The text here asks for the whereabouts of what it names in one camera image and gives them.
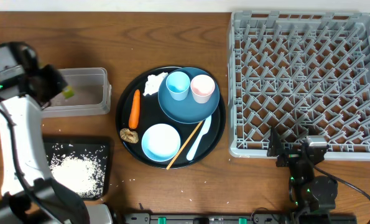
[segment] knife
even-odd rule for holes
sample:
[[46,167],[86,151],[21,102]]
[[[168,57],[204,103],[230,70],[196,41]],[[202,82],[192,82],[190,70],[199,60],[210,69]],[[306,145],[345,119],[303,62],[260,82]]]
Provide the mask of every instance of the knife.
[[210,127],[211,127],[211,115],[207,117],[207,119],[204,121],[203,127],[201,128],[200,133],[198,133],[196,141],[193,143],[192,147],[190,148],[189,152],[186,155],[187,160],[190,161],[195,157],[201,138],[210,130]]

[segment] carrot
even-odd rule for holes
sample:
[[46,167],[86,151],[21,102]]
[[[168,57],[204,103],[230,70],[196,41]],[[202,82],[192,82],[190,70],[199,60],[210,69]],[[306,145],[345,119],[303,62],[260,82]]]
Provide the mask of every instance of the carrot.
[[139,124],[139,114],[141,112],[141,92],[135,91],[134,99],[132,101],[131,115],[129,115],[128,126],[131,129],[136,129]]

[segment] plastic drying rack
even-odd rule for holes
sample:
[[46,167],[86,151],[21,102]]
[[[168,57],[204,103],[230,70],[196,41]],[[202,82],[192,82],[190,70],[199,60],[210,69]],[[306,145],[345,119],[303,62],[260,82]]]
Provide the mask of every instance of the plastic drying rack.
[[370,161],[370,14],[240,11],[228,29],[229,151],[267,158],[269,129],[325,158]]

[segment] black baking pan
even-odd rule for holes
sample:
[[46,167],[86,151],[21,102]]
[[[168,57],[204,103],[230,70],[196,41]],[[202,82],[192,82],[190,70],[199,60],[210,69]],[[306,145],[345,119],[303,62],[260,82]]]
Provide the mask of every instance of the black baking pan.
[[[145,84],[149,75],[159,75],[162,72],[170,73],[178,68],[181,67],[159,67],[144,72],[142,75],[139,75],[123,91],[117,105],[116,128],[119,135],[119,132],[122,128],[128,128],[128,120],[129,115],[131,114],[132,99],[134,97],[134,93],[136,90],[141,91],[141,112],[139,116],[139,125],[135,130],[138,133],[139,142],[136,144],[132,144],[123,141],[121,138],[120,140],[123,143],[124,147],[129,151],[129,153],[131,153],[136,159],[153,167],[166,168],[170,160],[165,162],[155,162],[150,160],[143,153],[141,141],[143,134],[149,127],[160,123],[169,124],[178,131],[180,135],[180,142],[181,144],[183,144],[197,126],[197,124],[182,124],[176,122],[165,115],[159,105],[159,100],[157,97],[158,93],[154,93],[151,96],[143,96]],[[177,160],[174,162],[171,168],[181,168],[192,165],[202,160],[215,148],[222,137],[226,123],[225,105],[222,96],[220,96],[219,105],[215,112],[212,114],[211,119],[212,122],[210,130],[201,139],[194,159],[192,161],[188,161],[186,159],[186,155],[191,148],[194,140],[197,138],[201,128],[198,129],[198,131],[195,133],[187,146],[183,149],[182,153],[178,156]]]
[[65,157],[73,155],[79,159],[88,157],[98,160],[103,175],[98,178],[101,184],[97,184],[95,188],[101,189],[101,194],[94,193],[89,197],[81,197],[83,200],[98,200],[108,191],[109,174],[113,158],[113,150],[111,149],[114,147],[113,141],[110,138],[94,136],[43,136],[43,141],[48,166],[51,166],[51,160],[54,155],[58,159],[62,159],[63,155]]

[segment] wooden surface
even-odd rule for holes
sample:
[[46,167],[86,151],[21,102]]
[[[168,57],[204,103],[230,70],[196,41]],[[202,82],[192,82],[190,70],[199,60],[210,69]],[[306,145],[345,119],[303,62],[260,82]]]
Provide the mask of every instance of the wooden surface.
[[[137,210],[140,203],[154,213],[251,213],[258,207],[286,211],[293,207],[288,198],[288,168],[276,168],[273,159],[231,157],[227,128],[204,160],[173,170],[137,161],[116,132],[114,117],[121,92],[133,78],[151,68],[205,68],[217,78],[227,101],[229,17],[228,13],[0,12],[0,43],[26,41],[37,49],[44,63],[57,68],[107,69],[113,86],[109,114],[42,121],[43,134],[108,136],[114,140],[112,185],[98,203],[107,202],[122,212]],[[370,162],[325,161],[318,166],[370,194]],[[2,168],[0,147],[0,190]],[[369,201],[342,184],[336,206],[335,213],[354,213],[360,223],[370,217]]]

